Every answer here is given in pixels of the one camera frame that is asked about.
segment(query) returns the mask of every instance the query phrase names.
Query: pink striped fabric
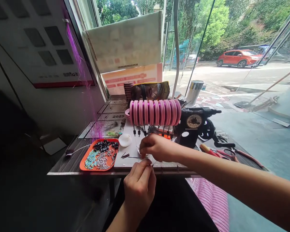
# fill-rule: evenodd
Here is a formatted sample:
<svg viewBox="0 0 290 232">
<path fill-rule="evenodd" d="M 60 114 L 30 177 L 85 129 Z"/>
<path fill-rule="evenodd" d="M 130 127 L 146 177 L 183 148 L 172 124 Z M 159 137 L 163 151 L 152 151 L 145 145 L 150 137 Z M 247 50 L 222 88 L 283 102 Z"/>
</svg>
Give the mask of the pink striped fabric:
<svg viewBox="0 0 290 232">
<path fill-rule="evenodd" d="M 227 193 L 204 178 L 186 179 L 220 232 L 229 232 Z"/>
</svg>

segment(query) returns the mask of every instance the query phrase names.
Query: gray wall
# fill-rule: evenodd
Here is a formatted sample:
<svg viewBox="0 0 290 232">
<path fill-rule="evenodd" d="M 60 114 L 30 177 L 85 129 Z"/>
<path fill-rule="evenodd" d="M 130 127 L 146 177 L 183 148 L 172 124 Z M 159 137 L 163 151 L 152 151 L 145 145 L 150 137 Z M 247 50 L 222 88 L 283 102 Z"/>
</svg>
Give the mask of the gray wall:
<svg viewBox="0 0 290 232">
<path fill-rule="evenodd" d="M 94 120 L 93 112 L 104 104 L 98 86 L 92 86 L 91 90 L 85 87 L 35 89 L 1 47 L 0 61 L 27 113 L 44 130 L 59 129 L 67 134 L 78 134 Z M 19 106 L 1 69 L 0 90 Z M 94 106 L 90 104 L 90 95 Z"/>
</svg>

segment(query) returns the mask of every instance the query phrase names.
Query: purple fiber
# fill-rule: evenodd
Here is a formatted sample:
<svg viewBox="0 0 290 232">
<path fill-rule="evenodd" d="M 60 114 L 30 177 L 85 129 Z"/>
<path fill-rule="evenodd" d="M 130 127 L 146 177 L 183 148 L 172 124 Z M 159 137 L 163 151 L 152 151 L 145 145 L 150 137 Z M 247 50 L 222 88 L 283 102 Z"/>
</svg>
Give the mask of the purple fiber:
<svg viewBox="0 0 290 232">
<path fill-rule="evenodd" d="M 76 44 L 76 40 L 74 38 L 74 35 L 70 29 L 70 25 L 67 23 L 67 36 L 69 38 L 71 47 L 72 47 L 72 51 L 73 51 L 73 56 L 74 59 L 78 65 L 78 70 L 79 70 L 79 80 L 82 82 L 83 86 L 86 87 L 86 92 L 87 92 L 87 96 L 89 98 L 89 102 L 90 102 L 90 106 L 92 109 L 92 117 L 93 117 L 93 121 L 95 121 L 96 123 L 94 124 L 94 127 L 92 130 L 90 130 L 90 135 L 93 138 L 93 141 L 96 139 L 101 139 L 104 137 L 104 129 L 102 127 L 102 123 L 100 121 L 97 121 L 98 117 L 97 117 L 97 113 L 93 104 L 93 98 L 92 98 L 92 93 L 90 92 L 90 84 L 87 81 L 87 78 L 85 76 L 85 70 L 84 70 L 84 65 L 86 65 L 84 59 L 80 56 L 78 49 L 77 49 L 77 44 Z"/>
</svg>

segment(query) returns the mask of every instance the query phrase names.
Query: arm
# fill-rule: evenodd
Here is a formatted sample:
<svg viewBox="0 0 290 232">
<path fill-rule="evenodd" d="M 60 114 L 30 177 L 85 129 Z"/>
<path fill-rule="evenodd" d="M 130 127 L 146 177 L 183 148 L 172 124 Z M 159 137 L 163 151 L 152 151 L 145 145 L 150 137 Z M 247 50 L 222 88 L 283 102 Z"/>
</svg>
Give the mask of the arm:
<svg viewBox="0 0 290 232">
<path fill-rule="evenodd" d="M 150 135 L 140 152 L 158 161 L 178 162 L 231 194 L 268 220 L 290 231 L 290 181 Z"/>
<path fill-rule="evenodd" d="M 136 231 L 155 196 L 156 176 L 151 161 L 135 163 L 124 179 L 125 201 L 107 232 Z"/>
</svg>

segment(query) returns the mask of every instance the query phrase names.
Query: work surface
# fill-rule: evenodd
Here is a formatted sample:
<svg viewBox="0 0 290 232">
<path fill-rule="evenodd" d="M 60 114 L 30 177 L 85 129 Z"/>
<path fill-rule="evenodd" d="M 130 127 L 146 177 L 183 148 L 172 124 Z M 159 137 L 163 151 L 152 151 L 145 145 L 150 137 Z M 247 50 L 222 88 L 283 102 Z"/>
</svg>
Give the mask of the work surface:
<svg viewBox="0 0 290 232">
<path fill-rule="evenodd" d="M 114 176 L 125 176 L 129 173 L 132 165 L 135 162 L 140 162 L 141 159 L 133 159 L 126 158 L 121 159 L 121 156 L 124 152 L 129 151 L 130 156 L 136 157 L 137 153 L 137 145 L 140 143 L 141 139 L 144 135 L 141 133 L 140 138 L 138 135 L 134 138 L 133 143 L 129 146 L 131 148 L 122 148 L 120 147 L 114 167 L 108 171 L 104 172 L 94 172 L 94 171 L 81 171 L 79 168 L 80 161 L 84 157 L 86 151 L 88 150 L 88 146 L 90 145 L 96 138 L 95 134 L 95 126 L 100 125 L 103 126 L 113 125 L 112 131 L 116 132 L 125 132 L 131 133 L 132 125 L 130 122 L 126 122 L 124 125 L 121 124 L 122 119 L 124 119 L 124 111 L 127 108 L 128 103 L 125 100 L 112 100 L 107 101 L 106 104 L 99 111 L 100 116 L 96 122 L 90 122 L 88 126 L 82 131 L 82 133 L 77 137 L 75 141 L 68 147 L 69 150 L 76 151 L 71 157 L 66 157 L 65 154 L 60 158 L 60 160 L 54 165 L 54 167 L 49 171 L 48 175 L 81 175 L 81 174 L 90 174 L 90 175 L 114 175 Z M 104 132 L 105 138 L 110 138 L 107 134 L 107 130 Z M 233 139 L 229 139 L 229 142 L 234 142 L 236 147 L 239 150 L 245 152 L 245 150 L 239 146 Z M 215 148 L 214 141 L 209 140 L 204 142 L 208 147 Z M 249 159 L 237 156 L 239 162 L 244 163 L 246 165 L 259 168 L 254 162 L 251 162 Z M 153 167 L 156 175 L 182 175 L 185 177 L 189 176 L 198 176 L 197 173 L 189 170 L 187 167 L 178 164 L 178 163 L 167 163 L 167 162 L 157 162 L 150 155 L 149 157 L 153 162 Z"/>
</svg>

